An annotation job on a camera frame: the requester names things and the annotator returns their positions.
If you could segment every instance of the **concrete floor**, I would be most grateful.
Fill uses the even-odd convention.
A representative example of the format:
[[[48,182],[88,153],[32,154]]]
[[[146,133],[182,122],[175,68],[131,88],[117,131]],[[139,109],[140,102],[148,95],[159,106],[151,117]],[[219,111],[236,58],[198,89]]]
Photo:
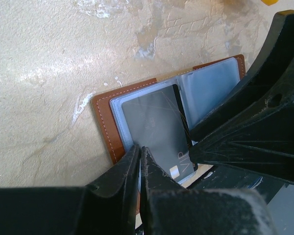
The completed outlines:
[[[83,185],[111,166],[95,94],[242,53],[294,0],[0,0],[0,187]]]

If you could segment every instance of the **brown leather wallet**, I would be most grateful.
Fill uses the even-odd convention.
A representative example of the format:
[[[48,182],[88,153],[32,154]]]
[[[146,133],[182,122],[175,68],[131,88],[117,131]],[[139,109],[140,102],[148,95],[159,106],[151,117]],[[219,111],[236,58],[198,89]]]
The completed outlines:
[[[239,67],[239,72],[240,72],[240,79],[243,78],[245,75],[245,61],[244,61],[244,56],[243,55],[236,55],[233,56],[237,62],[238,62],[238,67]],[[113,114],[110,108],[110,100],[112,98],[118,97],[120,95],[132,92],[134,90],[138,90],[141,88],[144,88],[146,86],[150,86],[151,84],[156,83],[157,81],[160,80],[165,80],[168,78],[171,78],[173,76],[179,75],[179,74],[184,74],[193,70],[198,70],[200,68],[206,67],[208,65],[217,63],[219,61],[225,60],[227,58],[217,60],[214,62],[210,62],[207,64],[203,65],[197,65],[194,66],[190,69],[186,70],[180,70],[180,71],[175,71],[170,74],[167,74],[165,76],[159,76],[157,78],[152,78],[143,82],[135,83],[126,87],[121,87],[118,89],[115,89],[113,91],[109,91],[103,94],[96,95],[92,99],[92,105],[96,114],[96,117],[99,122],[99,126],[101,129],[101,132],[103,134],[103,139],[104,142],[108,148],[110,157],[112,159],[113,164],[117,163],[121,157],[125,154],[125,150],[123,148],[123,144],[116,126],[116,123],[113,118]]]

